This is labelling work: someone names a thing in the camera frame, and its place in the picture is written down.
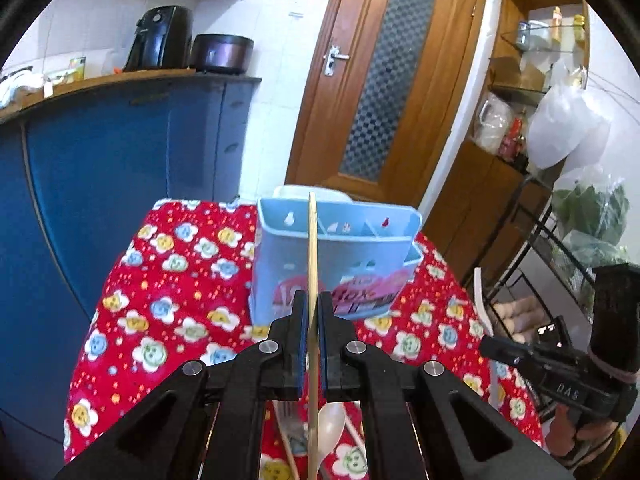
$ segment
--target metal screw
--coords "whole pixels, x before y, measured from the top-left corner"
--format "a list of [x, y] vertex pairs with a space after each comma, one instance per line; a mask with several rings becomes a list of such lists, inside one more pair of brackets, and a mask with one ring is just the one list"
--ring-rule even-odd
[[437, 377], [444, 373], [444, 366], [438, 361], [427, 361], [424, 364], [424, 371], [430, 376]]
[[273, 354], [277, 349], [278, 343], [271, 339], [267, 339], [267, 341], [263, 341], [258, 345], [258, 350], [263, 354]]
[[352, 354], [362, 354], [367, 349], [367, 345], [362, 341], [349, 341], [347, 350]]
[[182, 365], [182, 373], [185, 375], [197, 375], [202, 371], [202, 363], [199, 361], [188, 361]]

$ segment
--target blue cabinet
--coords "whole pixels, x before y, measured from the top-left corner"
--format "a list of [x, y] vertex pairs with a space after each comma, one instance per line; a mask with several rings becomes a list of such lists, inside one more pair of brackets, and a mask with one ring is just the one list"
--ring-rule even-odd
[[167, 92], [118, 92], [27, 129], [33, 187], [60, 267], [89, 316], [118, 254], [167, 196]]
[[224, 84], [212, 82], [206, 92], [193, 86], [180, 86], [171, 92], [167, 196], [201, 200], [213, 197], [224, 91]]
[[47, 243], [15, 125], [0, 135], [0, 408], [62, 442], [71, 375], [89, 317]]
[[0, 423], [35, 479], [62, 465], [68, 386], [109, 270], [156, 200], [238, 193], [258, 81], [104, 85], [0, 123]]

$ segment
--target wooden stick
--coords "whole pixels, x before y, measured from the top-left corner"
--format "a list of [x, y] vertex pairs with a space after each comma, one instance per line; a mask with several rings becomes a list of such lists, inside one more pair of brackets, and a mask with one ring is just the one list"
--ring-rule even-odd
[[306, 348], [309, 355], [309, 432], [306, 442], [308, 466], [307, 480], [316, 480], [318, 474], [318, 209], [316, 194], [309, 193], [309, 244], [308, 244], [308, 283], [307, 297], [309, 309], [309, 332]]
[[277, 402], [279, 401], [278, 400], [273, 401], [273, 414], [276, 417], [276, 424], [278, 425], [278, 429], [280, 430], [280, 438], [282, 439], [282, 445], [284, 446], [284, 451], [287, 454], [287, 461], [289, 462], [289, 467], [291, 468], [293, 480], [300, 480], [300, 475], [298, 474], [298, 466], [296, 466], [296, 459], [293, 457], [291, 444], [289, 443], [289, 436], [282, 429], [282, 423], [278, 415], [278, 409], [276, 404]]
[[345, 422], [346, 422], [346, 426], [347, 426], [347, 431], [349, 431], [349, 434], [351, 435], [351, 438], [356, 443], [356, 446], [358, 447], [358, 449], [362, 453], [362, 456], [366, 460], [367, 459], [367, 450], [366, 450], [366, 448], [364, 446], [364, 440], [360, 436], [360, 432], [353, 425], [353, 422], [349, 418], [349, 415], [347, 415], [347, 419], [346, 419]]

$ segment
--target table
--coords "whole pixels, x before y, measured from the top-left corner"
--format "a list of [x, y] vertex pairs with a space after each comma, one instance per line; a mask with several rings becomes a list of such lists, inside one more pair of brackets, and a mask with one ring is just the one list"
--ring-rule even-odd
[[[66, 461], [184, 361], [221, 363], [267, 337], [268, 327], [251, 325], [247, 305], [255, 225], [255, 206], [156, 203], [104, 283], [70, 385]], [[473, 304], [433, 245], [422, 234], [417, 242], [424, 259], [412, 280], [388, 316], [355, 322], [358, 337], [407, 363], [437, 359], [487, 400], [489, 370], [478, 351], [482, 327]], [[503, 365], [498, 375], [500, 412], [541, 446], [522, 378]], [[359, 428], [357, 407], [347, 411]], [[260, 478], [287, 480], [271, 403], [265, 418]], [[305, 478], [306, 458], [296, 460]], [[366, 477], [366, 462], [347, 431], [324, 464], [336, 479]]]

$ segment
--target pink label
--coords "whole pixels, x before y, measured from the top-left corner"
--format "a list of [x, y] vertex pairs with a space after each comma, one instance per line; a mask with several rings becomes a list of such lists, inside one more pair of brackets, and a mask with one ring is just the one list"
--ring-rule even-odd
[[[391, 304], [411, 276], [411, 272], [400, 269], [382, 278], [373, 274], [354, 276], [336, 286], [331, 292], [336, 314], [367, 312]], [[295, 276], [280, 282], [274, 291], [274, 305], [291, 306], [297, 290], [306, 290], [306, 276]], [[325, 290], [321, 282], [318, 291]]]

